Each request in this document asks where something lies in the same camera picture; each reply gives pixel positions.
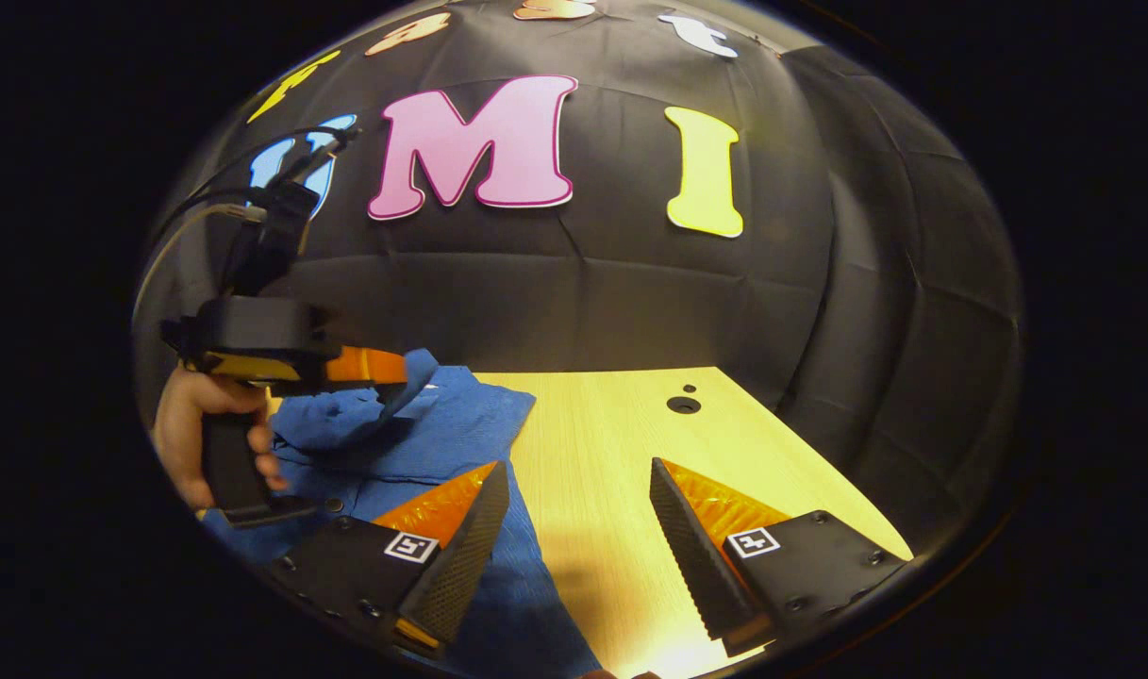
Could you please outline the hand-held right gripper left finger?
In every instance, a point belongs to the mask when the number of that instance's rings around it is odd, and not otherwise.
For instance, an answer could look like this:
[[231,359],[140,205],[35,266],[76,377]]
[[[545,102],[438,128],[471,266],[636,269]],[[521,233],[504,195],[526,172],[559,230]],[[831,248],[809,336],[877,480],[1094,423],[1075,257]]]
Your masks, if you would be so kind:
[[378,651],[440,658],[460,631],[509,509],[496,460],[375,520],[338,517],[273,560],[269,580]]

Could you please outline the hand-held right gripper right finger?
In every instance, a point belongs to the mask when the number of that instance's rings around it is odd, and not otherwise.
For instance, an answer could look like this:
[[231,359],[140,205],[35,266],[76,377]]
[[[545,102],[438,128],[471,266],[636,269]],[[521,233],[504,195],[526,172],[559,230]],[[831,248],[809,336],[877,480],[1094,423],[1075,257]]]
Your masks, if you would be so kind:
[[647,497],[728,656],[814,643],[906,565],[823,508],[791,516],[670,460],[652,460]]

